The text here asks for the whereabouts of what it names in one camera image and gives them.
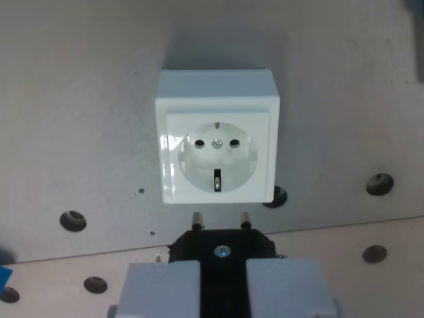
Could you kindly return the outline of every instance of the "white block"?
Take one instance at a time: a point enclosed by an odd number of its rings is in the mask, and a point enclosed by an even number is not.
[[[273,200],[280,96],[270,70],[163,71],[155,105],[165,203]]]

